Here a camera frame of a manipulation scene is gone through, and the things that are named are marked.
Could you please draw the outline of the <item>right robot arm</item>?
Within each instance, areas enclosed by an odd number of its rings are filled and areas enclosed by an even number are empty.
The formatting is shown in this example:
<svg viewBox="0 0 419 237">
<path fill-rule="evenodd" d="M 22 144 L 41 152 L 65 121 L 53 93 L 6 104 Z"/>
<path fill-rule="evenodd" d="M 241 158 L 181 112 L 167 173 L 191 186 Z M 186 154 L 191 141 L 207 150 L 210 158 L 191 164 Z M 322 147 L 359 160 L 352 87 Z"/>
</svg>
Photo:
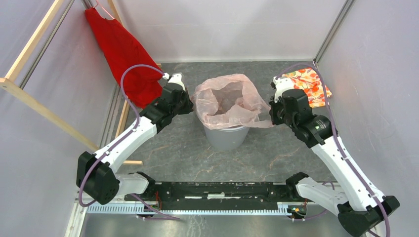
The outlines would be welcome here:
<svg viewBox="0 0 419 237">
<path fill-rule="evenodd" d="M 395 196 L 386 196 L 362 172 L 346 151 L 326 116 L 315 115 L 302 89 L 278 89 L 269 102 L 274 125 L 285 124 L 327 166 L 343 189 L 338 192 L 319 184 L 303 172 L 286 180 L 291 201 L 305 198 L 334 214 L 353 237 L 360 237 L 384 222 L 400 207 Z"/>
</svg>

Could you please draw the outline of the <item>pink translucent trash bag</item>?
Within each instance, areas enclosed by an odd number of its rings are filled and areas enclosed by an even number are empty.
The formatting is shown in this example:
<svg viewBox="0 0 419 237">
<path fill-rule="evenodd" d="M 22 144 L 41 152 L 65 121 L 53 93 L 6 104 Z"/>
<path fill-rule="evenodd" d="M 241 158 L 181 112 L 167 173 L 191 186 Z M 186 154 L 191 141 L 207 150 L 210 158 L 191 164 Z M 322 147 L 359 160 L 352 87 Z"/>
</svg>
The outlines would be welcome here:
<svg viewBox="0 0 419 237">
<path fill-rule="evenodd" d="M 198 119 L 211 130 L 273 126 L 269 116 L 270 106 L 244 74 L 208 79 L 196 87 L 191 100 Z"/>
</svg>

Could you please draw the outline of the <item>grey plastic trash bin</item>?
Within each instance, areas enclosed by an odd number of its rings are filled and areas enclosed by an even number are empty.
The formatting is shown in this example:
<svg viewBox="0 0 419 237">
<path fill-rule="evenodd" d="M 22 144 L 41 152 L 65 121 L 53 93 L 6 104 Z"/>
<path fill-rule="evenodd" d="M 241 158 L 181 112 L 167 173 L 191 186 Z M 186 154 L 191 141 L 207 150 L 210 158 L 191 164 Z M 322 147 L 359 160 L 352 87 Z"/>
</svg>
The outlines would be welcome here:
<svg viewBox="0 0 419 237">
<path fill-rule="evenodd" d="M 242 145 L 249 127 L 235 126 L 224 129 L 209 129 L 204 126 L 208 142 L 218 151 L 230 151 Z"/>
</svg>

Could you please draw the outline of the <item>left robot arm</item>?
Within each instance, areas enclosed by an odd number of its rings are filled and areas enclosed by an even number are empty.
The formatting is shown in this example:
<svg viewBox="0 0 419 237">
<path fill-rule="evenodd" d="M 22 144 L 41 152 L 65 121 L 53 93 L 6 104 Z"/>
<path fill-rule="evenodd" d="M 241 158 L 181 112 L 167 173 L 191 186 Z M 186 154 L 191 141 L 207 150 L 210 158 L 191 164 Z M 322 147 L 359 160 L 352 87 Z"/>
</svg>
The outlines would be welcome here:
<svg viewBox="0 0 419 237">
<path fill-rule="evenodd" d="M 134 151 L 171 124 L 175 116 L 192 111 L 193 103 L 184 84 L 169 82 L 163 87 L 161 96 L 142 110 L 139 118 L 115 140 L 93 154 L 82 153 L 76 176 L 80 205 L 86 205 L 83 203 L 84 194 L 101 205 L 116 196 L 129 194 L 150 201 L 155 196 L 155 187 L 150 185 L 151 179 L 147 175 L 141 172 L 116 173 Z"/>
</svg>

